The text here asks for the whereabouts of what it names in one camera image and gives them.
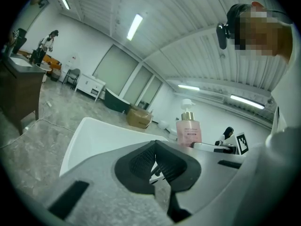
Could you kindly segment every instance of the pink bottle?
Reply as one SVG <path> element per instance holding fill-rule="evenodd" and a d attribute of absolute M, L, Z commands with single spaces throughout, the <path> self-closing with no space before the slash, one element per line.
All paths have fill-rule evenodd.
<path fill-rule="evenodd" d="M 182 114 L 182 120 L 176 123 L 178 143 L 188 147 L 191 147 L 193 142 L 202 142 L 200 123 L 195 121 L 193 113 L 188 111 L 192 105 L 194 104 L 189 99 L 182 101 L 181 108 L 185 112 Z"/>

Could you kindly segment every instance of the window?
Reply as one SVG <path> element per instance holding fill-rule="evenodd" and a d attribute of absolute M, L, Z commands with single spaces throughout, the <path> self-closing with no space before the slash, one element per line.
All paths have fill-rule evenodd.
<path fill-rule="evenodd" d="M 106 87 L 119 95 L 137 65 L 138 62 L 130 55 L 113 45 L 93 75 L 106 82 Z"/>
<path fill-rule="evenodd" d="M 144 110 L 147 110 L 150 103 L 152 102 L 152 100 L 156 96 L 156 93 L 160 89 L 161 85 L 162 85 L 162 82 L 157 77 L 155 77 L 153 79 L 153 81 L 150 83 L 149 87 L 147 88 L 147 90 L 146 90 L 145 94 L 143 95 L 141 101 L 139 102 L 138 107 L 140 107 Z"/>
<path fill-rule="evenodd" d="M 151 76 L 151 72 L 149 72 L 146 68 L 141 67 L 126 94 L 124 95 L 124 99 L 129 103 L 135 104 Z"/>

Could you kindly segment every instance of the white desk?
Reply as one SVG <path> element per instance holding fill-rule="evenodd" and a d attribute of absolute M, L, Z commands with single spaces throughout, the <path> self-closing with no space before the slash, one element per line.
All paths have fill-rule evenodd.
<path fill-rule="evenodd" d="M 86 117 L 80 122 L 69 143 L 60 176 L 91 156 L 152 140 L 167 141 L 161 136 L 128 130 Z"/>
<path fill-rule="evenodd" d="M 98 99 L 105 82 L 95 78 L 92 75 L 81 74 L 76 85 L 75 91 L 78 89 L 87 93 L 90 96 L 95 98 L 95 101 Z"/>
<path fill-rule="evenodd" d="M 45 71 L 45 74 L 43 76 L 43 79 L 42 79 L 42 83 L 45 83 L 46 79 L 47 79 L 47 72 L 48 71 L 52 71 L 52 69 L 50 68 L 50 66 L 45 63 L 44 61 L 40 64 L 40 69 L 44 70 Z"/>

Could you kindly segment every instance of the brown furniture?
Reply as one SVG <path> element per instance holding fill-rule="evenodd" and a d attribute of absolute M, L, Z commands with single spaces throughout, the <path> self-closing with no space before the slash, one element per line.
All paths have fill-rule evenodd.
<path fill-rule="evenodd" d="M 28 62 L 24 56 L 15 55 Z M 9 57 L 0 60 L 0 106 L 8 119 L 23 134 L 21 119 L 35 111 L 39 118 L 39 97 L 44 71 L 36 65 L 17 65 Z"/>
<path fill-rule="evenodd" d="M 53 69 L 61 70 L 60 61 L 56 60 L 55 58 L 50 57 L 49 55 L 45 55 L 43 58 L 47 64 L 50 65 L 51 71 L 47 72 L 47 74 L 52 74 Z"/>

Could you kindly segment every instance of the gray marble floor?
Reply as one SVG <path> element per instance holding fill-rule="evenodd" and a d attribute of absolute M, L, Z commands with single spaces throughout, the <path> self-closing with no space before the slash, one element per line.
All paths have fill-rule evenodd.
<path fill-rule="evenodd" d="M 92 117 L 123 128 L 168 138 L 168 132 L 161 130 L 155 123 L 147 129 L 129 126 L 126 115 L 108 109 L 102 101 L 95 103 L 82 92 L 74 92 L 69 85 L 49 79 L 41 88 L 39 116 L 72 131 L 76 130 L 84 117 Z M 0 112 L 0 147 L 11 143 L 0 149 L 0 158 L 14 186 L 39 200 L 58 179 L 73 132 L 46 121 L 38 121 L 34 125 L 35 122 L 34 113 L 25 117 L 22 121 L 24 134 L 16 140 L 19 137 L 17 129 Z"/>

